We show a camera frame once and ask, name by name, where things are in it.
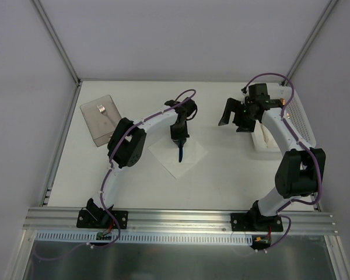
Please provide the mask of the white paper napkin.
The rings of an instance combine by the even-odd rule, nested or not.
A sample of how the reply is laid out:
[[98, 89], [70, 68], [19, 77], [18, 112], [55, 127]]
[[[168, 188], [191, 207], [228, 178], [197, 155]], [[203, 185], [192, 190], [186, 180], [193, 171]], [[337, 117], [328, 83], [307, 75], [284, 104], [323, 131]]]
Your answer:
[[151, 145], [149, 150], [175, 179], [186, 174], [208, 153], [194, 138], [188, 138], [179, 161], [180, 148], [167, 136]]

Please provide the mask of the silver metal fork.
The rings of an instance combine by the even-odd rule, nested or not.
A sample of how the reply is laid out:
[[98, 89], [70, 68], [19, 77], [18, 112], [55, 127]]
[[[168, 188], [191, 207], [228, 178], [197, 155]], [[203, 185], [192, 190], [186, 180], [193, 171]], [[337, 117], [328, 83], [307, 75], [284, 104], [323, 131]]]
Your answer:
[[97, 108], [99, 109], [100, 113], [108, 118], [108, 120], [113, 124], [117, 125], [119, 119], [119, 113], [116, 110], [116, 108], [110, 108], [110, 110], [107, 110], [102, 104], [97, 105]]

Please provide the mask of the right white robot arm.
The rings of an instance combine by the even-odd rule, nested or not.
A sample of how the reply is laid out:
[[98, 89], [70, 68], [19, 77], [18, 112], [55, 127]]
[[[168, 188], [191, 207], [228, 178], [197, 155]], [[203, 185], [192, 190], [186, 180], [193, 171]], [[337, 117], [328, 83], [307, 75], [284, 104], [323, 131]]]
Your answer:
[[218, 124], [233, 123], [238, 132], [253, 132], [256, 124], [263, 125], [278, 145], [282, 160], [274, 188], [246, 213], [231, 213], [231, 228], [234, 232], [282, 232], [282, 210], [293, 202], [307, 204], [304, 198], [314, 193], [321, 195], [326, 154], [307, 141], [293, 123], [296, 114], [288, 111], [297, 97], [293, 86], [269, 90], [265, 83], [248, 83], [241, 91], [244, 99], [227, 99]]

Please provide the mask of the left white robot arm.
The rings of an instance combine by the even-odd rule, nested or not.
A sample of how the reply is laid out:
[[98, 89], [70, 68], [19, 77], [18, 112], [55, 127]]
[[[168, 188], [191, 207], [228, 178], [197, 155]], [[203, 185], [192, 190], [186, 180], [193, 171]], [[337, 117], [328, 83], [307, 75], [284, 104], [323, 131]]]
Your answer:
[[124, 225], [112, 218], [114, 200], [119, 188], [120, 175], [138, 163], [142, 156], [147, 135], [159, 128], [169, 127], [170, 137], [178, 147], [178, 162], [183, 160], [183, 149], [190, 137], [187, 121], [197, 113], [197, 105], [192, 99], [182, 102], [169, 100], [161, 110], [141, 121], [122, 118], [115, 129], [108, 147], [108, 171], [97, 194], [87, 201], [79, 211], [78, 228], [102, 229], [117, 228]]

